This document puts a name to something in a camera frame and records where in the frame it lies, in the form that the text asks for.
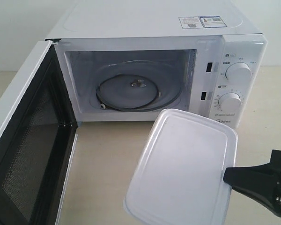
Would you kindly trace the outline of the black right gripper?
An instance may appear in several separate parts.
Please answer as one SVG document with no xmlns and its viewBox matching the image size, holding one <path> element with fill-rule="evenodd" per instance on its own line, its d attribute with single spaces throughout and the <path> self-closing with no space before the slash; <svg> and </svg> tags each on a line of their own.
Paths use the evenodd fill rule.
<svg viewBox="0 0 281 225">
<path fill-rule="evenodd" d="M 281 218 L 281 150 L 272 150 L 270 166 L 226 168 L 223 181 Z"/>
</svg>

